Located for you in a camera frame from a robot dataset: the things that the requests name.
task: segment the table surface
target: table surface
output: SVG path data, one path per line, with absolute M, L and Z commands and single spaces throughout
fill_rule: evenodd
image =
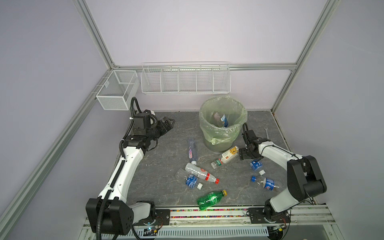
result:
M 256 175 L 249 163 L 250 159 L 241 161 L 237 156 L 227 164 L 212 169 L 210 163 L 221 156 L 212 152 L 203 143 L 203 132 L 199 126 L 198 112 L 165 112 L 156 113 L 157 118 L 168 116 L 176 120 L 174 128 L 159 138 L 158 146 L 145 154 L 133 176 L 127 204 L 137 201 L 154 201 L 157 207 L 169 206 L 195 206 L 197 198 L 214 190 L 227 191 L 217 205 L 264 205 L 264 202 L 276 194 L 272 191 L 259 188 L 251 181 Z M 286 148 L 280 131 L 272 114 L 268 111 L 249 111 L 248 128 L 254 130 L 256 136 L 266 137 L 264 128 L 268 128 L 269 139 L 276 145 Z M 242 130 L 233 146 L 245 147 Z M 201 190 L 189 188 L 185 183 L 177 180 L 175 174 L 179 168 L 184 169 L 188 161 L 187 139 L 193 137 L 197 145 L 197 166 L 220 179 L 219 184 L 199 179 L 203 184 Z M 262 163 L 267 176 L 279 182 L 286 188 L 286 171 L 268 158 Z

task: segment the white wire shelf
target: white wire shelf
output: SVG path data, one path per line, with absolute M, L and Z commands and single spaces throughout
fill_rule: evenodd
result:
M 231 74 L 227 62 L 143 63 L 144 94 L 227 94 Z M 169 65 L 166 68 L 154 67 Z
M 96 97 L 105 110 L 129 110 L 139 85 L 136 71 L 113 70 Z

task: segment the metal bracket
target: metal bracket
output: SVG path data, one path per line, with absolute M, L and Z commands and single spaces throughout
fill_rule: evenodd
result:
M 169 219 L 170 219 L 170 210 L 169 209 L 156 209 L 156 214 L 155 214 L 155 222 L 151 223 L 150 225 L 169 225 Z M 148 226 L 147 223 L 139 221 L 134 224 L 134 226 Z
M 263 209 L 264 209 L 264 207 L 250 207 L 250 208 L 248 208 L 247 215 L 251 219 L 252 224 L 270 223 L 270 222 L 265 220 Z M 281 215 L 281 218 L 276 220 L 276 222 L 274 222 L 274 223 L 290 223 L 290 222 L 291 222 L 291 218 L 289 215 Z

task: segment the blue bottle label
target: blue bottle label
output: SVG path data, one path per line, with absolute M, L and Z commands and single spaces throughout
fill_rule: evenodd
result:
M 274 186 L 275 186 L 275 181 L 268 178 L 265 179 L 265 187 L 264 187 L 265 189 L 272 191 Z
M 251 166 L 251 168 L 252 168 L 254 171 L 256 171 L 258 168 L 262 167 L 263 164 L 262 164 L 260 161 L 257 161 L 257 162 L 252 161 L 252 162 L 249 164 L 249 166 Z
M 224 127 L 228 127 L 228 120 L 225 117 L 225 114 L 220 118 L 220 120 L 223 122 Z
M 188 176 L 187 181 L 185 182 L 185 184 L 187 184 L 188 187 L 193 188 L 197 184 L 197 177 L 194 176 L 193 174 L 190 174 Z

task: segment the white robotic arm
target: white robotic arm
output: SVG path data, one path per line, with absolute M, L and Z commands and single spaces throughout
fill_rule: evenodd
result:
M 111 178 L 98 198 L 89 199 L 86 212 L 96 238 L 101 239 L 102 233 L 126 235 L 134 223 L 142 220 L 144 223 L 154 222 L 156 209 L 152 201 L 140 201 L 128 206 L 127 194 L 137 166 L 149 149 L 151 141 L 156 141 L 170 131 L 175 123 L 174 119 L 164 117 L 157 119 L 154 112 L 141 111 L 135 97 L 131 100 L 132 121 L 120 142 L 121 157 Z
M 278 147 L 271 141 L 262 142 L 259 144 L 259 153 L 263 157 L 271 159 L 273 162 L 279 164 L 285 170 L 287 170 L 287 162 L 290 160 L 302 159 L 303 156 L 289 152 L 281 147 Z M 277 196 L 271 198 L 271 206 L 275 212 L 283 212 L 290 207 L 299 204 L 299 201 L 295 199 L 289 192 L 288 188 L 279 193 Z
M 266 220 L 275 221 L 289 208 L 326 191 L 325 181 L 314 157 L 295 154 L 269 139 L 259 138 L 253 130 L 248 130 L 246 123 L 242 136 L 246 147 L 239 149 L 241 160 L 258 161 L 267 157 L 287 171 L 287 188 L 265 203 L 263 214 Z

